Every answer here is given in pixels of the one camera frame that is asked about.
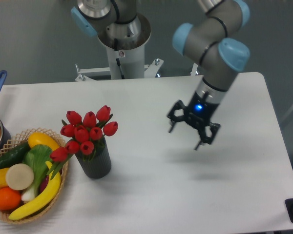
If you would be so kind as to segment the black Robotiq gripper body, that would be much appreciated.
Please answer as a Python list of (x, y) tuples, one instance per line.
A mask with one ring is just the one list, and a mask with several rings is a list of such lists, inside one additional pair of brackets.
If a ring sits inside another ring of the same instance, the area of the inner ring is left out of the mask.
[(217, 133), (220, 128), (220, 124), (212, 123), (210, 120), (219, 104), (208, 102), (208, 97), (209, 91), (205, 91), (202, 97), (195, 92), (184, 111), (186, 123), (200, 134), (206, 133), (206, 127), (210, 127), (213, 134)]

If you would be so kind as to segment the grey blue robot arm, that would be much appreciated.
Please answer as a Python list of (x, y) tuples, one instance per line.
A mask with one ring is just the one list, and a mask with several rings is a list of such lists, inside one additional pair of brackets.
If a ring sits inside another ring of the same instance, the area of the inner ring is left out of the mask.
[[(206, 20), (199, 26), (180, 25), (173, 48), (205, 70), (189, 104), (176, 102), (167, 117), (172, 125), (185, 122), (198, 131), (199, 145), (212, 144), (220, 125), (211, 117), (247, 64), (250, 51), (231, 38), (250, 18), (242, 0), (201, 0)], [(112, 79), (145, 78), (145, 44), (150, 23), (134, 0), (80, 0), (71, 16), (89, 37), (106, 48)]]

